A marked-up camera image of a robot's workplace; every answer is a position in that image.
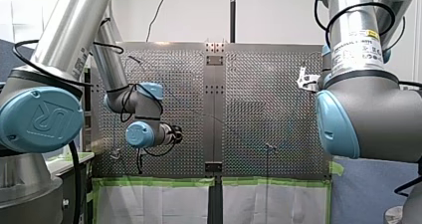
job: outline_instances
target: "sticker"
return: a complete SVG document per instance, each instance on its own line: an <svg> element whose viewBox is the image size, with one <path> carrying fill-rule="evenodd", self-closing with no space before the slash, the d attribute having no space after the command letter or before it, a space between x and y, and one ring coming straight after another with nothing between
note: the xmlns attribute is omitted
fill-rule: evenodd
<svg viewBox="0 0 422 224"><path fill-rule="evenodd" d="M82 70L84 69L85 62L88 58L88 50L85 48L81 48L81 55L78 57L77 62L74 65L74 68L72 69L72 76L75 79L79 79L82 73Z"/></svg>
<svg viewBox="0 0 422 224"><path fill-rule="evenodd" d="M350 33L350 40L338 43L332 52L332 71L363 67L382 68L382 48L376 32L366 30Z"/></svg>
<svg viewBox="0 0 422 224"><path fill-rule="evenodd" d="M357 32L350 32L348 35L350 37L373 37L379 41L378 33L372 30L361 30Z"/></svg>

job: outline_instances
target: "robotic arm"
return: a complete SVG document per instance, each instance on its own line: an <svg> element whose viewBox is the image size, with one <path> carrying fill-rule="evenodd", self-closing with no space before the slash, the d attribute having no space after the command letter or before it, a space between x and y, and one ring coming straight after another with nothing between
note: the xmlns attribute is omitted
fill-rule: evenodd
<svg viewBox="0 0 422 224"><path fill-rule="evenodd" d="M96 41L115 44L111 24L103 23ZM99 72L105 82L105 106L116 113L134 113L135 122L126 130L127 142L135 148L179 143L181 128L160 121L163 107L162 85L139 83L129 85L124 74L121 59L110 48L93 46L93 53Z"/></svg>
<svg viewBox="0 0 422 224"><path fill-rule="evenodd" d="M398 26L391 26L394 19L384 7L400 21L411 0L379 0L384 6L376 11L372 5L359 6L373 0L322 2L331 20L330 73L316 104L322 146L333 155L418 162L422 94L400 90L383 61L383 48Z"/></svg>
<svg viewBox="0 0 422 224"><path fill-rule="evenodd" d="M105 105L112 112L135 114L127 142L146 148L182 140L180 127L160 121L162 86L130 85L118 54L93 46L96 36L98 43L115 44L110 23L102 22L108 4L59 0L30 61L16 52L27 66L12 70L0 84L2 223L62 222L62 180L51 177L41 153L67 145L82 128L78 86L90 86L79 79L91 48L107 91Z"/></svg>

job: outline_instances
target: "black pole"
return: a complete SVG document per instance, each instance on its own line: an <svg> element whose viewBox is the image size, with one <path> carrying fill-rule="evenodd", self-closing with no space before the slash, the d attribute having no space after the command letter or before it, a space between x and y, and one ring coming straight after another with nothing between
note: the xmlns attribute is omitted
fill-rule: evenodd
<svg viewBox="0 0 422 224"><path fill-rule="evenodd" d="M230 43L236 43L236 0L230 0Z"/></svg>

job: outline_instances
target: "white cloth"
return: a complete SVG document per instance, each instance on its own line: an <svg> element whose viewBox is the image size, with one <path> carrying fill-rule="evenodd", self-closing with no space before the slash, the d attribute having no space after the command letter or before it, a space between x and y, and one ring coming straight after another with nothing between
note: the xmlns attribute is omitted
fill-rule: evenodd
<svg viewBox="0 0 422 224"><path fill-rule="evenodd" d="M224 186L224 223L325 224L325 187Z"/></svg>
<svg viewBox="0 0 422 224"><path fill-rule="evenodd" d="M206 224L208 188L107 186L99 190L98 224Z"/></svg>

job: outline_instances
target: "perforated metal panel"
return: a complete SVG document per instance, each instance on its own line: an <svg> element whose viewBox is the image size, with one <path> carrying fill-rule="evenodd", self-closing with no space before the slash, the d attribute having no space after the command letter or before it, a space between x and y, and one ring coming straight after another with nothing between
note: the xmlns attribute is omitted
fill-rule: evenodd
<svg viewBox="0 0 422 224"><path fill-rule="evenodd" d="M145 155L142 170L145 176L195 177L204 175L203 158L203 66L204 44L144 44L122 43L126 50L122 61L130 83L155 82L164 86L164 113L162 121L177 124L183 129L183 141L167 155ZM142 61L140 66L127 56ZM101 79L93 95L94 149L98 156L95 176L137 175L136 153L125 141L127 123L121 123L118 114L103 106L105 94ZM152 148L161 153L168 146Z"/></svg>
<svg viewBox="0 0 422 224"><path fill-rule="evenodd" d="M223 175L327 178L315 95L296 84L300 66L318 74L318 51L320 46L227 45Z"/></svg>
<svg viewBox="0 0 422 224"><path fill-rule="evenodd" d="M217 44L121 45L129 81L163 84L162 120L180 125L184 133L183 142L168 155L145 156L142 175L202 177L206 161L221 161L223 176L328 178L328 157L317 137L315 95L296 84L300 66L308 74L319 73L320 46L220 44L215 53ZM98 75L96 67L92 74ZM120 123L118 114L104 108L104 87L93 77L96 81L94 174L136 175L136 150L124 139L131 120ZM276 149L268 151L268 146Z"/></svg>

